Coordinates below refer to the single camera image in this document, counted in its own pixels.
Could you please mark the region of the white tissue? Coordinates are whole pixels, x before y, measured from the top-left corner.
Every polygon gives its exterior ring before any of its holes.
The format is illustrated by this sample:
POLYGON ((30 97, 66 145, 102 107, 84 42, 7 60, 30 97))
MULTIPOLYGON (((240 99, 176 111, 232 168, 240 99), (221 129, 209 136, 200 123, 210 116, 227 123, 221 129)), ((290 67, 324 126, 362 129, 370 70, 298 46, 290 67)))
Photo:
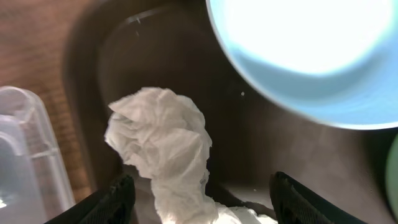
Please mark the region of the white tissue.
POLYGON ((205 193, 212 140, 194 102, 145 87, 110 103, 105 141, 123 163, 150 179, 162 223, 275 223, 245 207, 226 207, 205 193))

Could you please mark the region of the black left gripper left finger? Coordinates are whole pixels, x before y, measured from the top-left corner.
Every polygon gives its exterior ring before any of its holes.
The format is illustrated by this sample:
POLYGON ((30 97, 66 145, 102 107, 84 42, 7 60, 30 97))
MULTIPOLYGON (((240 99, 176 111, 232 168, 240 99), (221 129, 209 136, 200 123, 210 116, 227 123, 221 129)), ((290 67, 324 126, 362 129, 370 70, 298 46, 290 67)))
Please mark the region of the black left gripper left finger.
POLYGON ((128 224, 135 200, 134 180, 125 174, 45 224, 128 224))

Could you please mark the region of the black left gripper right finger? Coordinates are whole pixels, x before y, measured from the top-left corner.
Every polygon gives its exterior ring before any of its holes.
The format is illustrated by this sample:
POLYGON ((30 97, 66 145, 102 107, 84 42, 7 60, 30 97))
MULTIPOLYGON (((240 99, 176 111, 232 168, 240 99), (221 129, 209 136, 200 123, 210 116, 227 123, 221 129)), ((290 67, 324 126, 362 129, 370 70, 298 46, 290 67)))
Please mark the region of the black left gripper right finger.
POLYGON ((271 176, 269 192, 279 224, 365 224, 284 172, 271 176))

